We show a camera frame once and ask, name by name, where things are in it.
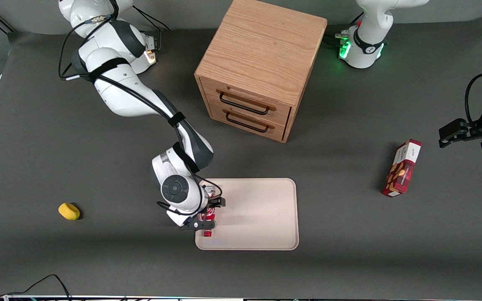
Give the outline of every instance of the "drawer handle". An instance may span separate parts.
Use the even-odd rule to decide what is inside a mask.
[[[252,126],[252,125],[244,124],[243,122],[239,122],[239,121],[237,121],[237,120],[233,120],[233,119],[231,119],[231,118],[228,118],[228,116],[230,116],[230,112],[226,112],[226,120],[228,120],[229,122],[235,123],[235,124],[240,125],[240,126],[244,126],[245,128],[250,128],[251,130],[257,131],[257,132],[260,132],[260,133],[265,133],[265,132],[267,132],[267,130],[269,130],[269,127],[270,127],[270,125],[267,125],[267,126],[265,127],[265,129],[262,130],[262,129],[260,129],[260,128],[255,128],[255,127]]]
[[[245,107],[244,105],[240,105],[240,104],[238,104],[238,103],[228,101],[228,100],[222,98],[223,96],[224,96],[224,92],[220,92],[219,99],[220,99],[221,102],[223,102],[223,103],[225,103],[225,104],[227,104],[227,105],[231,105],[231,106],[233,106],[233,107],[239,108],[239,109],[243,109],[243,110],[246,110],[246,111],[255,113],[255,114],[265,115],[265,114],[267,114],[267,113],[269,112],[269,109],[270,109],[270,107],[267,106],[267,108],[265,109],[265,111],[254,110],[254,109],[252,109],[252,108]]]

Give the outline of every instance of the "red can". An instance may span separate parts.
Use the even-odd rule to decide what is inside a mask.
[[[206,221],[213,221],[215,219],[215,208],[207,208]],[[204,237],[211,237],[211,230],[204,230]]]

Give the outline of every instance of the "table surface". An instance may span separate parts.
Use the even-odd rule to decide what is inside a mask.
[[[56,273],[74,295],[482,300],[480,145],[437,141],[482,72],[482,19],[395,25],[368,70],[322,48],[286,144],[207,116],[193,72],[213,34],[164,34],[142,81],[213,145],[202,176],[296,182],[298,248],[199,250],[155,204],[149,164],[176,141],[172,128],[113,114],[84,80],[62,82],[62,37],[21,33],[0,81],[0,293]],[[470,102],[478,116],[482,80]],[[410,138],[423,146],[409,191],[387,198]],[[84,219],[62,219],[62,202]],[[63,292],[51,281],[30,293]]]

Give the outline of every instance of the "sponge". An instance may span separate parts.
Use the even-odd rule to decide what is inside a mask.
[[[59,206],[59,213],[69,221],[75,221],[81,215],[79,209],[71,203],[62,203]]]

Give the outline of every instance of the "wooden cabinet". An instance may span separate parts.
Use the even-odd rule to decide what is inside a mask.
[[[285,143],[327,20],[233,0],[195,71],[209,116]]]

